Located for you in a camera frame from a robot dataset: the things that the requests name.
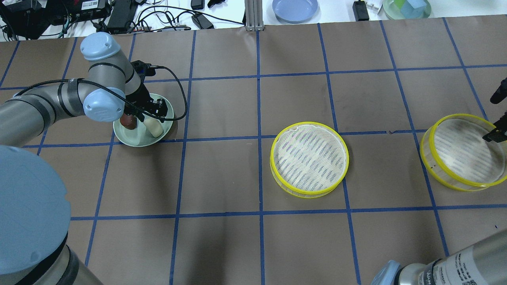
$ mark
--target black cable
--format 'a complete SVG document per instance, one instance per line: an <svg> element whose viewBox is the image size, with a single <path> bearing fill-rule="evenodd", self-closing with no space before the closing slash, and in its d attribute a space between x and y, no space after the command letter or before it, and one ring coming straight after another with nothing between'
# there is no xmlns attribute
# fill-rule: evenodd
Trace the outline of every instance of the black cable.
<svg viewBox="0 0 507 285"><path fill-rule="evenodd" d="M67 34L68 30L69 30L69 29L70 29L70 28L71 28L74 24L76 24L78 21L79 21L79 16L77 16L77 17L76 17L76 19L75 19L74 21L72 21L71 23L69 23L67 27L65 27L65 26L64 26L64 27L63 27L63 29L62 29L61 35L60 35L58 38L60 38L60 37L62 37L62 38L63 38L63 36Z"/></svg>
<svg viewBox="0 0 507 285"><path fill-rule="evenodd" d="M176 22L179 23L179 17L183 14L186 14L186 13L189 13L190 15L195 15L196 13L193 12L193 11L183 11L181 13L179 13L177 16L176 16Z"/></svg>
<svg viewBox="0 0 507 285"><path fill-rule="evenodd" d="M151 15L153 15L153 14L156 14L156 15L157 15L157 18L159 19L159 21L160 21L161 23L164 23L164 24L170 24L170 23L173 21L173 19L171 19L171 18L169 17L169 15L167 15L167 14L166 14L167 12L168 12L168 11L156 11L156 10L155 10L155 11L150 12L149 14L147 14L147 15L146 15L146 16L145 16L142 20L145 20L146 18L148 18L149 16L151 16ZM160 16L159 16L158 14L164 14L164 16L165 16L165 17L166 17L166 19L167 19L167 22L164 22L162 19L160 19Z"/></svg>
<svg viewBox="0 0 507 285"><path fill-rule="evenodd" d="M128 20L126 23L125 23L125 26L124 28L127 28L129 27L130 28L130 23L134 24L134 26L132 27L132 29L135 29L135 27L137 27L136 23L132 20Z"/></svg>
<svg viewBox="0 0 507 285"><path fill-rule="evenodd" d="M42 34L42 35L40 35L40 37L52 37L52 36L54 36L54 35L59 35L59 34L61 34L61 33L62 33L62 32L58 32L58 33L54 33L54 34Z"/></svg>
<svg viewBox="0 0 507 285"><path fill-rule="evenodd" d="M162 31L162 30L178 29L178 28L183 28L183 30L192 30L192 28L190 28L189 26L167 26L167 27L158 28L158 29L154 29L154 30L132 30L132 31L126 31L126 32L117 32L115 34L131 34L131 33L158 32L158 31Z"/></svg>
<svg viewBox="0 0 507 285"><path fill-rule="evenodd" d="M4 31L4 28L5 28L5 27L7 27L7 25L3 25L3 26L1 26L1 27L0 27L0 29L2 30L2 34L4 35L4 40L5 40L6 42L8 42L9 40L5 37L5 31Z"/></svg>
<svg viewBox="0 0 507 285"><path fill-rule="evenodd" d="M70 22L70 13L68 12L68 9L67 9L67 6L65 5L65 3L63 2L63 0L60 0L60 2L62 3L63 7L65 8L65 13L67 14L67 18L66 20L64 21L63 25L62 25L62 31L59 33L61 35L63 35L63 30L65 29L65 25L68 24Z"/></svg>
<svg viewBox="0 0 507 285"><path fill-rule="evenodd" d="M15 40L18 40L18 36L16 35L16 33L14 32L14 29L12 28L11 24L9 23L9 21L7 20L7 17L5 16L4 14L4 11L2 9L0 9L0 13L2 13L2 19L4 20L5 22L5 25L7 27L9 27L9 29L11 29L11 32L12 32L12 36L14 37Z"/></svg>
<svg viewBox="0 0 507 285"><path fill-rule="evenodd" d="M183 119L187 115L187 112L188 112L188 103L187 103L187 98L185 97L185 91L183 90L182 83L179 81L179 79L176 76L176 74L174 74L174 72L172 70L168 69L167 67L165 67L165 66L157 66L157 65L152 65L152 67L154 69L165 69L165 70L169 71L172 74L172 76L174 77L174 79L176 79L176 82L178 82L179 88L180 88L180 90L182 92L183 102L185 103L185 112L180 117L177 117L177 118L173 119L173 118L164 118L164 117L160 117L160 116L157 116L157 115L153 115L153 114L149 113L148 111L146 111L144 109L141 109L138 106L134 105L130 101L127 101L125 98L123 98L122 96L120 96L117 93L113 92L111 89L109 89L109 88L107 88L107 87L105 87L103 85L100 85L100 84L98 84L96 82L89 81L89 80L84 80L84 79L78 79L78 83L90 84L90 85L96 86L98 88L101 88L101 89L109 92L110 94L114 95L116 98L120 99L121 101L125 102L127 105L131 106L135 110L143 113L144 115L147 115L148 117L152 117L153 119L160 120L161 122L165 122L165 121L178 121L178 120Z"/></svg>
<svg viewBox="0 0 507 285"><path fill-rule="evenodd" d="M235 24L239 24L239 25L242 25L244 26L243 23L241 22L236 22L236 21L232 21L232 20L227 20L227 19L222 19L222 18L219 18L219 17L215 17L213 15L210 15L210 14L206 14L206 13L202 13L202 12L199 12L199 11L195 11L195 10L190 10L190 9L186 9L186 8L180 8L180 7L175 7L175 6L166 6L166 5L159 5L157 7L160 7L160 8L172 8L172 9L178 9L178 10L184 10L184 11L190 11L190 12L195 12L195 13L199 13L199 14L203 14L203 15L206 15L206 16L209 16L211 18L215 18L217 20L220 20L220 21L226 21L226 22L231 22L231 23L235 23ZM137 22L139 22L140 18L141 18L141 15L148 9L151 9L152 7L148 7L148 8L145 8L143 9L140 13L139 13L139 16L137 17Z"/></svg>
<svg viewBox="0 0 507 285"><path fill-rule="evenodd" d="M169 10L166 10L166 11L158 11L158 12L162 12L164 14L164 16L167 18L167 22L164 22L162 21L162 19L160 19L160 16L157 14L157 18L159 19L160 22L164 23L164 24L169 24L171 23L172 21L174 21L174 15L169 11Z"/></svg>
<svg viewBox="0 0 507 285"><path fill-rule="evenodd" d="M26 40L29 40L28 30L30 30L30 10L26 11L26 31L25 31L25 39Z"/></svg>
<svg viewBox="0 0 507 285"><path fill-rule="evenodd" d="M174 79L176 79L176 82L178 82L179 88L180 88L180 90L182 92L183 102L185 103L185 112L180 117L177 117L177 118L164 118L164 117L160 117L160 116L157 116L157 115L153 115L153 114L149 113L148 111L146 111L144 109L141 109L138 106L134 105L134 103L128 101L127 99L125 99L122 96L118 95L117 93L113 92L111 89L107 88L106 86L103 86L103 85L98 84L98 83L93 82L93 81L84 80L84 79L77 79L77 81L78 81L78 83L89 84L89 85L93 85L95 87L98 87L100 89L103 89L103 90L109 92L110 94L114 95L116 98L120 99L121 101L125 102L127 105L129 105L130 107L134 108L138 112L140 112L140 113L142 113L144 115L147 115L149 117L152 117L154 119L160 120L162 122L165 122L165 121L178 121L178 120L183 119L187 115L187 112L188 112L188 103L187 103L187 98L185 97L185 91L183 90L182 83L179 81L179 78L176 76L176 74L174 74L174 72L172 70L168 69L167 67L165 67L165 66L157 66L157 65L152 65L152 67L154 69L165 69L165 70L169 71L172 74L172 76L174 76ZM25 93L28 90L31 90L31 89L33 89L35 87L39 87L39 86L42 86L42 85L53 84L53 83L62 83L62 82L64 82L64 83L65 82L69 82L69 79L48 80L48 81L39 82L39 83L30 85L30 86L26 87L25 89L21 90L19 93L17 93L16 97L17 96L21 96L23 93Z"/></svg>

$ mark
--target gray robot arm segment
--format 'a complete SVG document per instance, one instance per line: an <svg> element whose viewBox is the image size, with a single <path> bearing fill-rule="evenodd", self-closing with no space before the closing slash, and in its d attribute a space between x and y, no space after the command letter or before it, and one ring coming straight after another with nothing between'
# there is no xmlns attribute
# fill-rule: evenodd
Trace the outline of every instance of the gray robot arm segment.
<svg viewBox="0 0 507 285"><path fill-rule="evenodd" d="M87 80L114 87L125 94L141 85L139 75L120 50L90 62ZM31 89L0 105L0 145L25 145L56 121L84 115L83 102L97 87L77 80Z"/></svg>

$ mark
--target green cube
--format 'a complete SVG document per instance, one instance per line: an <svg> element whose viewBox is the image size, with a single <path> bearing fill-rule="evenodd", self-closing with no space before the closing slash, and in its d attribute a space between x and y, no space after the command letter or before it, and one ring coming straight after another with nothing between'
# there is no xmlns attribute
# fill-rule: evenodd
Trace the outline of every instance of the green cube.
<svg viewBox="0 0 507 285"><path fill-rule="evenodd" d="M401 9L403 4L405 4L407 0L394 0L394 4L396 5L396 7L398 7L398 9Z"/></svg>

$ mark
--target white table surface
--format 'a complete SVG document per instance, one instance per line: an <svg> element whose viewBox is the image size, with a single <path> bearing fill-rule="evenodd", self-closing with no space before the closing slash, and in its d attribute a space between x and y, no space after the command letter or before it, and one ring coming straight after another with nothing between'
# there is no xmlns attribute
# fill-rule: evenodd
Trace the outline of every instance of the white table surface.
<svg viewBox="0 0 507 285"><path fill-rule="evenodd" d="M475 15L496 15L496 14L507 14L507 0L429 0L432 7L432 12L430 17L459 17L459 16L475 16ZM163 0L160 5L168 5L168 6L176 6L180 8L191 9L190 7L191 0ZM243 13L245 9L244 0L226 0L224 3L220 5L215 5L211 9L209 9L206 4L208 0L205 1L205 9L200 10L203 13L208 13L214 15L219 18L225 18L229 20L234 20L241 22L243 19ZM352 12L352 0L318 0L319 9L317 13L307 22L307 24L312 23L328 23L328 22L350 22L354 21L354 14ZM265 25L287 25L289 23L278 20L273 13L273 9L271 8L272 0L264 0L263 1L263 19ZM134 19L137 19L139 12L144 8L151 7L153 5L145 4L137 9L137 13ZM157 10L164 11L166 8L156 8ZM182 10L169 9L173 13L173 15L177 15ZM380 13L375 13L374 11L368 9L370 14L370 20L387 20L387 16L383 9L381 9ZM197 29L197 26L192 22L190 18L190 14L183 14L180 17L180 23L189 26L192 29ZM230 28L230 27L238 27L238 24L228 23L224 21L215 20L209 18L209 20L214 24L215 28ZM161 28L166 26L166 24L162 24L156 15L151 15L147 18L148 24L153 28ZM50 26L44 34L53 34L61 31L61 26ZM92 24L87 22L79 22L75 24L65 35L65 38L68 37L81 37L86 36L95 32L95 28Z"/></svg>

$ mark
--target round strainer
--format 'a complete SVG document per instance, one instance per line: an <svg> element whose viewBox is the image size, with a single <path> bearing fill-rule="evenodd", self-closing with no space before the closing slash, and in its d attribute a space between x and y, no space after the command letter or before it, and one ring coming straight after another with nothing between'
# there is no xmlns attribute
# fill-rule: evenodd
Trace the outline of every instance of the round strainer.
<svg viewBox="0 0 507 285"><path fill-rule="evenodd" d="M270 166L276 182L297 197L316 198L341 182L349 165L342 137L326 125L302 122L276 136Z"/></svg>
<svg viewBox="0 0 507 285"><path fill-rule="evenodd" d="M421 157L431 175L445 186L476 191L507 179L507 142L482 137L495 126L467 114L450 115L430 128L421 141Z"/></svg>

